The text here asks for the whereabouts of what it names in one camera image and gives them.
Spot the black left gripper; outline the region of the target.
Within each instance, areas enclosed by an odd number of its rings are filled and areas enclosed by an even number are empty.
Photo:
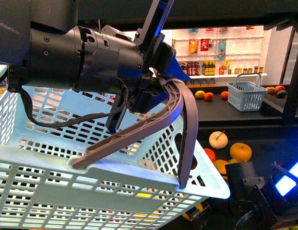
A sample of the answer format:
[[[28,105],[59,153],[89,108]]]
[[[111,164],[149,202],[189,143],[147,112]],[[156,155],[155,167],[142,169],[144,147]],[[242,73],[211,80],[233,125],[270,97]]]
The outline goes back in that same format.
[[[143,75],[130,94],[130,111],[146,113],[167,98],[162,84],[177,79],[186,83],[190,77],[176,60],[176,50],[164,42],[161,29],[152,25],[136,31],[133,42],[143,53]]]

